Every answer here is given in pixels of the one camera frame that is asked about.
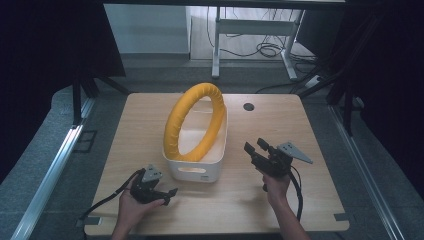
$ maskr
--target yellow ring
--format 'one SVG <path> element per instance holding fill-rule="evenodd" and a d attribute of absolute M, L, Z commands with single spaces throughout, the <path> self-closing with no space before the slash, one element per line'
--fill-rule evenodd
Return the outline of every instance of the yellow ring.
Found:
<path fill-rule="evenodd" d="M 187 154 L 181 155 L 178 149 L 178 139 L 181 126 L 190 109 L 202 97 L 208 96 L 212 101 L 212 118 L 206 130 L 205 135 L 199 144 Z M 165 126 L 165 134 L 163 138 L 163 147 L 166 158 L 171 160 L 198 162 L 210 150 L 218 135 L 221 127 L 222 119 L 225 114 L 224 99 L 221 91 L 213 84 L 200 83 L 189 90 L 177 101 Z"/>

